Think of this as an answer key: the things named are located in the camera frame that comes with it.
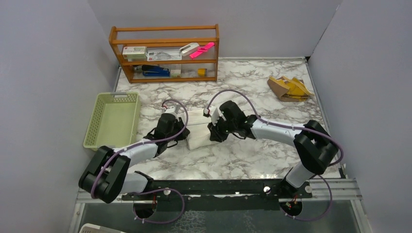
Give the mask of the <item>white towel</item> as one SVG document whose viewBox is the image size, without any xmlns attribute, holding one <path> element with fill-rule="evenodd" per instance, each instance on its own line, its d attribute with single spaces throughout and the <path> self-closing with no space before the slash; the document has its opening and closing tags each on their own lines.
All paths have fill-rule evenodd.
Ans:
<svg viewBox="0 0 412 233">
<path fill-rule="evenodd" d="M 211 118 L 203 116 L 203 109 L 190 110 L 188 115 L 187 129 L 190 133 L 186 141 L 189 150 L 218 144 L 218 142 L 210 140 L 211 134 L 207 126 L 211 123 Z"/>
</svg>

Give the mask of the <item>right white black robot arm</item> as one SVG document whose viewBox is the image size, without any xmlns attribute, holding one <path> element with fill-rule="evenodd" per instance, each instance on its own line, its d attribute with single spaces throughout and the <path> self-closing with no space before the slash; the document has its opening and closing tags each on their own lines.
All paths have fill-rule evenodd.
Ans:
<svg viewBox="0 0 412 233">
<path fill-rule="evenodd" d="M 283 178 L 280 191 L 291 198 L 315 175 L 322 175 L 338 153 L 338 147 L 319 122 L 283 124 L 269 122 L 258 115 L 246 116 L 236 103 L 229 100 L 219 110 L 205 110 L 212 121 L 207 128 L 210 141 L 223 142 L 231 134 L 239 139 L 267 139 L 295 147 L 300 162 Z"/>
</svg>

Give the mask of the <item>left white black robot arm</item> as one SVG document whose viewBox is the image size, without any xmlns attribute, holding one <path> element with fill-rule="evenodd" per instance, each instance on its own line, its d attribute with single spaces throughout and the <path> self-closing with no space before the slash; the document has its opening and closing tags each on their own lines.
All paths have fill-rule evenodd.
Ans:
<svg viewBox="0 0 412 233">
<path fill-rule="evenodd" d="M 169 143 L 185 140 L 190 131 L 189 119 L 177 117 L 172 113 L 163 113 L 153 128 L 142 140 L 123 148 L 101 146 L 97 149 L 86 169 L 82 173 L 78 186 L 88 192 L 93 199 L 111 203 L 120 193 L 126 182 L 135 183 L 132 191 L 140 198 L 152 195 L 150 178 L 141 172 L 128 174 L 129 167 L 162 154 Z"/>
</svg>

